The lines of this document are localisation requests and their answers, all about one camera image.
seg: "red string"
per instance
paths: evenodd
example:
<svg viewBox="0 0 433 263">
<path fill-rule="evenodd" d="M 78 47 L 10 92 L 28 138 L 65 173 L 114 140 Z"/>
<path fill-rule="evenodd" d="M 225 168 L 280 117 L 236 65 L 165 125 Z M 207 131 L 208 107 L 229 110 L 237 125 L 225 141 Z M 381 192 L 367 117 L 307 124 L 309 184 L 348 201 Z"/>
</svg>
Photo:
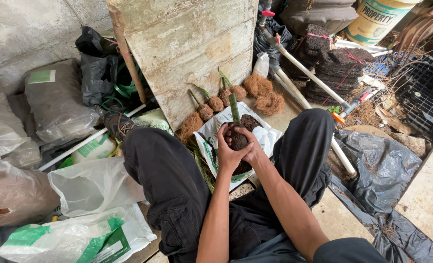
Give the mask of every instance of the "red string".
<svg viewBox="0 0 433 263">
<path fill-rule="evenodd" d="M 346 49 L 344 49 L 346 52 L 348 52 L 348 54 L 346 54 L 346 57 L 349 57 L 349 58 L 352 58 L 352 59 L 354 59 L 355 61 L 356 61 L 356 63 L 354 63 L 354 65 L 353 65 L 353 67 L 350 69 L 350 71 L 348 72 L 348 74 L 346 74 L 346 76 L 343 78 L 343 80 L 340 82 L 340 84 L 338 85 L 338 87 L 336 87 L 336 89 L 334 90 L 334 91 L 336 91 L 340 86 L 341 86 L 341 84 L 343 84 L 343 82 L 346 80 L 346 78 L 348 77 L 348 75 L 351 73 L 351 71 L 354 69 L 354 67 L 356 66 L 356 64 L 359 62 L 359 63 L 361 63 L 361 64 L 365 64 L 365 63 L 367 63 L 367 61 L 365 61 L 364 59 L 357 59 L 357 58 L 355 58 L 354 56 L 353 56 L 353 54 L 351 54 L 351 53 L 349 53 L 349 51 L 347 51 Z M 330 96 L 328 96 L 325 100 L 324 100 L 324 102 L 322 103 L 322 105 L 324 105 L 325 104 L 325 102 L 327 102 L 327 99 L 329 99 L 330 98 Z"/>
<path fill-rule="evenodd" d="M 123 57 L 127 57 L 127 56 L 130 55 L 128 52 L 127 52 L 127 53 L 122 53 L 122 52 L 121 52 L 121 49 L 119 48 L 119 44 L 118 44 L 116 41 L 111 40 L 111 39 L 109 39 L 109 38 L 104 38 L 104 39 L 106 39 L 106 40 L 108 40 L 108 41 L 111 42 L 110 46 L 116 44 L 116 45 L 117 45 L 117 47 L 116 47 L 116 52 L 118 52 L 119 54 L 121 54 Z"/>
<path fill-rule="evenodd" d="M 328 40 L 330 40 L 330 43 L 333 44 L 333 40 L 332 40 L 330 37 L 326 36 L 326 35 L 321 35 L 321 36 L 319 36 L 319 35 L 315 35 L 315 34 L 313 34 L 313 33 L 307 33 L 307 34 L 304 36 L 304 38 L 301 40 L 301 42 L 299 42 L 299 44 L 298 44 L 298 46 L 296 47 L 296 49 L 295 49 L 295 51 L 293 52 L 293 54 L 296 53 L 296 51 L 298 50 L 298 48 L 301 46 L 302 41 L 304 41 L 304 39 L 306 39 L 307 36 L 313 36 L 313 37 L 316 37 L 316 38 L 324 38 L 324 39 L 328 39 Z"/>
</svg>

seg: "person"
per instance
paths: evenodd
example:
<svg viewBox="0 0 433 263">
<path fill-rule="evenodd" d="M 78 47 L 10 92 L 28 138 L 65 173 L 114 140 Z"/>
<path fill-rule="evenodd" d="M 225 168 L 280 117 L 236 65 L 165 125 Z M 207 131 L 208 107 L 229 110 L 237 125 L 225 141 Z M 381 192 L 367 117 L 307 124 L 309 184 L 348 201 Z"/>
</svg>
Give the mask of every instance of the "person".
<svg viewBox="0 0 433 263">
<path fill-rule="evenodd" d="M 178 139 L 114 111 L 103 121 L 124 142 L 124 166 L 144 188 L 147 222 L 161 230 L 159 250 L 171 263 L 387 262 L 365 239 L 330 241 L 311 211 L 331 181 L 326 159 L 335 124 L 327 111 L 309 109 L 292 119 L 274 146 L 274 164 L 244 128 L 235 131 L 248 145 L 231 150 L 231 133 L 222 125 L 213 195 Z M 252 165 L 261 186 L 229 201 L 241 160 Z"/>
</svg>

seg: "dry roots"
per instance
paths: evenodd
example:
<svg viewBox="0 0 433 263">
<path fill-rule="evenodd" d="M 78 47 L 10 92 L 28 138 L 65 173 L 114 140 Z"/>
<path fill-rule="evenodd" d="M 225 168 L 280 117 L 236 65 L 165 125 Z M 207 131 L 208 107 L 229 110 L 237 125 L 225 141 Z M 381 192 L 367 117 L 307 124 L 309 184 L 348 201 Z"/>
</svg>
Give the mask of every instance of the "dry roots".
<svg viewBox="0 0 433 263">
<path fill-rule="evenodd" d="M 203 121 L 208 121 L 212 118 L 213 116 L 213 110 L 212 108 L 210 108 L 209 105 L 207 104 L 202 104 L 201 107 L 199 107 L 199 109 L 197 110 L 199 112 L 200 118 Z"/>
<path fill-rule="evenodd" d="M 223 91 L 220 93 L 220 99 L 223 102 L 223 106 L 228 107 L 230 105 L 230 99 L 229 95 L 231 95 L 231 92 L 227 89 L 223 89 Z"/>
<path fill-rule="evenodd" d="M 220 112 L 224 109 L 223 102 L 218 97 L 210 97 L 208 100 L 208 104 L 210 105 L 210 108 L 212 108 L 213 111 Z"/>
<path fill-rule="evenodd" d="M 257 73 L 246 78 L 244 87 L 254 98 L 258 96 L 268 96 L 268 94 L 273 91 L 272 82 Z"/>
<path fill-rule="evenodd" d="M 198 131 L 202 125 L 203 121 L 199 117 L 199 113 L 194 111 L 182 123 L 181 133 L 178 135 L 178 139 L 185 144 L 192 134 Z"/>
<path fill-rule="evenodd" d="M 274 115 L 283 110 L 285 99 L 281 94 L 271 92 L 268 96 L 259 96 L 255 101 L 255 106 L 266 115 Z"/>
<path fill-rule="evenodd" d="M 241 102 L 247 96 L 247 91 L 243 87 L 237 85 L 231 87 L 231 93 L 236 95 L 236 101 L 238 102 Z"/>
</svg>

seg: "hand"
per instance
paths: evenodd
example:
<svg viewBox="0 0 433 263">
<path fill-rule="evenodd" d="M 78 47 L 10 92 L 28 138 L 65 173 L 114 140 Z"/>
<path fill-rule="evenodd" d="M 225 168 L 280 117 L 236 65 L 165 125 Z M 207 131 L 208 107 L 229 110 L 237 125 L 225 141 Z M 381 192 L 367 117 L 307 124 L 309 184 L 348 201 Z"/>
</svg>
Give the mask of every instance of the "hand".
<svg viewBox="0 0 433 263">
<path fill-rule="evenodd" d="M 234 170 L 236 170 L 237 166 L 241 162 L 241 159 L 252 150 L 255 142 L 254 140 L 248 140 L 249 143 L 243 149 L 239 151 L 233 151 L 226 143 L 224 137 L 224 134 L 228 132 L 228 129 L 228 124 L 225 123 L 218 131 L 218 173 L 221 171 L 225 174 L 229 173 L 232 175 Z"/>
<path fill-rule="evenodd" d="M 257 141 L 255 135 L 252 132 L 248 131 L 246 128 L 234 128 L 234 131 L 243 134 L 247 138 L 248 143 L 254 143 L 252 149 L 242 158 L 243 160 L 251 164 L 251 162 L 255 160 L 255 158 L 258 157 L 260 154 L 266 156 L 264 151 L 262 150 L 262 147 L 260 147 L 259 142 Z M 226 143 L 231 146 L 231 138 L 229 137 L 231 136 L 231 131 L 227 131 L 225 135 Z"/>
</svg>

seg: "wooden stick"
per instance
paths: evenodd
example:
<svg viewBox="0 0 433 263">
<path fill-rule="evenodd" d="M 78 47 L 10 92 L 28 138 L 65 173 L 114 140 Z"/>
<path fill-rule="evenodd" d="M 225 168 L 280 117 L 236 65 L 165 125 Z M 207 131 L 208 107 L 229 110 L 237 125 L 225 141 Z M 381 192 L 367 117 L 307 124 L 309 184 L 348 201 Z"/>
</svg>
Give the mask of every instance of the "wooden stick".
<svg viewBox="0 0 433 263">
<path fill-rule="evenodd" d="M 142 82 L 138 77 L 138 73 L 135 69 L 134 60 L 131 57 L 131 52 L 127 46 L 126 38 L 124 37 L 124 28 L 126 27 L 126 20 L 124 19 L 123 13 L 119 11 L 115 6 L 108 4 L 108 11 L 113 22 L 114 35 L 116 37 L 117 44 L 119 46 L 121 55 L 124 58 L 127 69 L 131 74 L 132 80 L 134 81 L 135 88 L 137 89 L 140 101 L 145 103 L 145 92 Z"/>
</svg>

